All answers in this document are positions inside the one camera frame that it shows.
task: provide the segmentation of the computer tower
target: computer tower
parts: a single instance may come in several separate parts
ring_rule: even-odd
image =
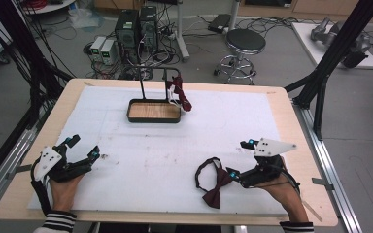
[[[119,55],[123,64],[139,64],[138,50],[140,50],[141,30],[139,12],[124,9],[120,12],[115,34],[119,45]]]
[[[140,14],[141,36],[144,49],[153,51],[158,49],[156,6],[144,6]]]

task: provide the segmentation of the gray floor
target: gray floor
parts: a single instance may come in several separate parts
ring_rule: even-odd
[[[67,13],[60,11],[44,15],[42,20],[43,23],[54,23],[66,17]],[[211,33],[206,30],[205,23],[195,23],[197,21],[201,19],[185,19],[185,25],[193,25],[192,29],[199,29],[189,30],[186,34]],[[114,30],[115,22],[102,20],[100,28],[77,29],[76,36],[74,30],[67,28],[68,26],[68,22],[56,25],[58,36],[49,36],[50,45],[77,77],[86,77],[91,68],[87,56],[83,54],[83,47],[92,42],[96,35],[110,34]],[[228,54],[223,36],[185,37],[185,41],[190,60],[174,65],[181,70],[184,81],[224,83],[225,76],[213,76],[217,62]],[[265,51],[251,58],[258,73],[254,80],[256,85],[286,86],[313,71],[313,62],[290,29],[274,28],[266,36],[266,41]],[[37,43],[47,56],[42,41]],[[248,81],[233,81],[231,84],[248,84]],[[0,147],[29,106],[28,89],[26,81],[13,63],[0,64]],[[298,92],[299,90],[295,90],[289,96],[294,97]],[[333,72],[327,85],[322,136],[362,231],[373,232],[373,70],[336,69]],[[0,232],[32,232],[41,223],[0,220]],[[86,232],[88,228],[89,223],[79,222],[75,232]],[[163,227],[161,230],[168,229],[170,227]],[[225,226],[223,232],[231,232],[231,227]],[[279,227],[251,226],[249,232],[281,230]],[[340,223],[335,227],[317,227],[316,232],[345,230]]]

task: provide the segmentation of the table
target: table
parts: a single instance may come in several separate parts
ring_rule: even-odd
[[[105,81],[74,79],[68,83],[50,117],[36,138],[22,165],[31,164],[37,154],[46,145],[55,145],[69,115],[80,98],[83,89],[88,85],[117,86],[139,88],[138,82]],[[160,82],[144,83],[145,88],[162,88]],[[298,123],[288,95],[283,88],[266,86],[241,86],[223,84],[184,83],[184,90],[252,92],[267,96],[275,119],[280,138],[284,142],[297,144],[297,150],[286,153],[291,173],[301,182],[301,193],[304,206],[311,221],[317,226],[333,226],[338,220],[324,186],[312,183],[312,178],[320,178],[320,173],[309,150],[302,129]],[[27,205],[33,189],[30,186],[28,172],[15,175],[13,181],[0,201],[0,219],[44,219],[40,210],[29,210]],[[197,224],[230,224],[230,225],[276,225],[287,216],[266,215],[231,215],[231,214],[186,214],[186,213],[130,213],[117,211],[76,211],[81,221],[121,221],[149,223],[197,223]]]

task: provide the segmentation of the black stool seat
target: black stool seat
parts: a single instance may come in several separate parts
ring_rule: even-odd
[[[229,46],[242,51],[263,51],[265,39],[258,33],[249,29],[234,29],[226,33],[226,42]]]

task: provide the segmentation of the bow tie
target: bow tie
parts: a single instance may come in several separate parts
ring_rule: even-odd
[[[215,166],[215,169],[217,172],[217,184],[213,189],[208,191],[207,189],[199,185],[198,176],[201,173],[201,170],[210,163],[213,163]],[[232,182],[231,177],[225,170],[222,169],[222,164],[220,163],[220,159],[217,157],[207,159],[203,164],[201,164],[201,166],[198,167],[198,170],[195,173],[196,187],[206,192],[206,194],[202,198],[208,204],[208,206],[212,208],[216,208],[216,209],[220,208],[220,188],[231,182]]]

